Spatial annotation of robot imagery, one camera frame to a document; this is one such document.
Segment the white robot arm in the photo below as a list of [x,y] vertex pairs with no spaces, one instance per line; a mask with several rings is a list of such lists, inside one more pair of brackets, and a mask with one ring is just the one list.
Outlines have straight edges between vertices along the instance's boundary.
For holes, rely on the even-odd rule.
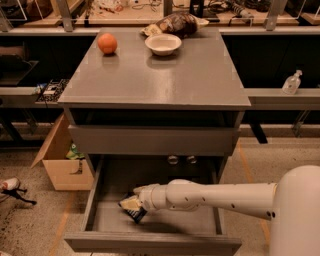
[[212,206],[271,222],[269,256],[320,256],[320,167],[294,168],[277,183],[204,185],[175,179],[138,187],[119,205],[128,211]]

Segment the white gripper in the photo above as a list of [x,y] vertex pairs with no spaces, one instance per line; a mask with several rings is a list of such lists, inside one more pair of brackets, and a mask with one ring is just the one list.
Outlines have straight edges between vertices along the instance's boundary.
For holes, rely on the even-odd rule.
[[168,209],[170,204],[167,201],[166,185],[158,183],[138,186],[133,189],[134,194],[120,201],[120,206],[125,210],[139,211],[142,207],[146,211]]

